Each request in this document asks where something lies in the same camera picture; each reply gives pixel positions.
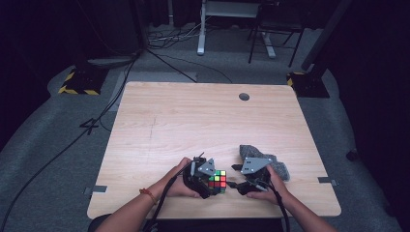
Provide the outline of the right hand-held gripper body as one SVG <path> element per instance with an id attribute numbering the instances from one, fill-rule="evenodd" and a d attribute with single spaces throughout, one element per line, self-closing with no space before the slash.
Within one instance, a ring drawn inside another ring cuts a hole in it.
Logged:
<path id="1" fill-rule="evenodd" d="M 271 159 L 245 158 L 241 173 L 245 181 L 239 185 L 239 192 L 245 195 L 251 191 L 267 191 L 271 175 L 266 166 L 272 162 Z"/>

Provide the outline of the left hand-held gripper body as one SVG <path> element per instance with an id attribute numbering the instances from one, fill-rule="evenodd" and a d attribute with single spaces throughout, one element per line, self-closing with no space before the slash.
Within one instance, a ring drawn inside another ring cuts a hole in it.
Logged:
<path id="1" fill-rule="evenodd" d="M 184 169 L 184 184 L 191 190 L 197 192 L 203 199 L 216 195 L 217 191 L 208 186 L 209 178 L 214 177 L 216 168 L 213 159 L 195 157 Z"/>

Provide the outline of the multicoloured puzzle cube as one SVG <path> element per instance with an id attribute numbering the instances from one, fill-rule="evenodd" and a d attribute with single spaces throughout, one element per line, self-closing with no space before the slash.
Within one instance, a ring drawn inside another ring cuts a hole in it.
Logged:
<path id="1" fill-rule="evenodd" d="M 216 173 L 208 179 L 208 187 L 212 191 L 226 190 L 226 171 L 217 170 Z"/>

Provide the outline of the grey fluffy cloth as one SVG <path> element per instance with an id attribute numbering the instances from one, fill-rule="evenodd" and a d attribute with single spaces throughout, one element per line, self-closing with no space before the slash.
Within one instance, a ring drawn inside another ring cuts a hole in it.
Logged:
<path id="1" fill-rule="evenodd" d="M 283 162 L 278 161 L 275 155 L 263 154 L 256 147 L 251 146 L 251 145 L 241 145 L 240 146 L 240 157 L 242 161 L 246 161 L 247 159 L 270 160 L 270 165 L 279 174 L 281 179 L 285 182 L 290 180 L 290 174 L 287 170 L 286 165 Z"/>

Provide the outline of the person's right hand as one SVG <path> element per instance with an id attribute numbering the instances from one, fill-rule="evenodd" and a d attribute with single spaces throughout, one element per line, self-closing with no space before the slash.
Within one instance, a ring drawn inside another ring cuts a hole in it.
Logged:
<path id="1" fill-rule="evenodd" d="M 246 194 L 246 197 L 266 200 L 275 205 L 278 205 L 279 203 L 285 204 L 290 192 L 287 190 L 283 180 L 270 164 L 266 166 L 266 169 L 270 173 L 271 185 L 274 189 L 269 189 L 268 191 L 251 191 Z"/>

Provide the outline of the person's left hand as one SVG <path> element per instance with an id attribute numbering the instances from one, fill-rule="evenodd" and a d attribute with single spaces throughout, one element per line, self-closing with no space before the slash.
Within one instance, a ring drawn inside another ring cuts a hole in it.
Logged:
<path id="1" fill-rule="evenodd" d="M 161 184 L 165 187 L 173 177 L 176 177 L 176 180 L 171 185 L 171 187 L 169 188 L 169 190 L 166 194 L 167 196 L 169 196 L 169 197 L 186 196 L 186 197 L 192 197 L 192 198 L 198 198 L 199 197 L 199 194 L 196 191 L 188 188 L 184 184 L 184 180 L 179 174 L 179 172 L 190 163 L 191 163 L 190 159 L 182 158 L 181 161 L 177 165 L 175 165 L 173 168 L 171 168 L 161 178 Z"/>

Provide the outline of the person's dark clothing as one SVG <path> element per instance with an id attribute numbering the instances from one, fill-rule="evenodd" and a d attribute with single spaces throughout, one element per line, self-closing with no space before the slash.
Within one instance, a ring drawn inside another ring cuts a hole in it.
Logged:
<path id="1" fill-rule="evenodd" d="M 161 219 L 158 232 L 283 232 L 278 218 Z"/>

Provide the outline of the grey tape strip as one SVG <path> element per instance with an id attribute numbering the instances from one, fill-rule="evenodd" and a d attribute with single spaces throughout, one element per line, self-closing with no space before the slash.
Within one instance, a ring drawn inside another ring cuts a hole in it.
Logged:
<path id="1" fill-rule="evenodd" d="M 93 187 L 87 187 L 83 193 L 85 195 L 92 195 L 94 192 L 96 193 L 105 193 L 107 190 L 107 186 L 93 186 Z"/>
<path id="2" fill-rule="evenodd" d="M 318 177 L 317 179 L 320 184 L 331 184 L 333 187 L 338 186 L 338 182 L 330 177 Z"/>

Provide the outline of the black yellow striped base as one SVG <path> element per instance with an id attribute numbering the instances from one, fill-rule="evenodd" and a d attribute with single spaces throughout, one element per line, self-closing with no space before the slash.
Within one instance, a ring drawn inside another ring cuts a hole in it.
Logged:
<path id="1" fill-rule="evenodd" d="M 108 70 L 91 69 L 90 71 L 72 68 L 60 87 L 59 94 L 97 96 L 102 92 Z"/>
<path id="2" fill-rule="evenodd" d="M 286 83 L 292 87 L 298 98 L 328 98 L 329 93 L 321 78 L 308 72 L 290 72 Z"/>

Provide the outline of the black chair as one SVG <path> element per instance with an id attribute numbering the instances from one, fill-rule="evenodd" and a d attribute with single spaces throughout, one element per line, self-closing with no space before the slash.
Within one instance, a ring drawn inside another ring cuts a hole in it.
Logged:
<path id="1" fill-rule="evenodd" d="M 256 18 L 248 39 L 251 49 L 248 63 L 251 63 L 257 34 L 287 35 L 281 47 L 292 49 L 288 67 L 291 67 L 305 32 L 304 16 L 292 0 L 263 0 L 257 7 Z"/>

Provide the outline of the black slanted pole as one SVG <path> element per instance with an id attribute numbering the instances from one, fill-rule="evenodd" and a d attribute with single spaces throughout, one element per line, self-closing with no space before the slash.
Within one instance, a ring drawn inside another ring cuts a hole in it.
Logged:
<path id="1" fill-rule="evenodd" d="M 301 68 L 304 71 L 307 71 L 310 66 L 314 64 L 319 58 L 319 54 L 325 47 L 326 42 L 331 37 L 332 33 L 336 29 L 351 2 L 352 0 L 338 0 L 338 3 L 332 12 L 332 15 L 329 17 L 326 25 L 323 28 L 323 31 L 321 32 L 320 36 L 314 43 L 313 47 L 311 48 L 310 52 L 307 54 L 307 57 L 301 65 Z"/>

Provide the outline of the white desk frame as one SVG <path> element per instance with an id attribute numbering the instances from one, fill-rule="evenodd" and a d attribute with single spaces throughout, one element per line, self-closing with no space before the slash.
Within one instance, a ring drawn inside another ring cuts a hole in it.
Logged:
<path id="1" fill-rule="evenodd" d="M 205 53 L 206 19 L 208 16 L 227 16 L 240 18 L 256 18 L 258 3 L 241 3 L 234 0 L 221 2 L 217 0 L 201 0 L 200 32 L 196 53 Z"/>

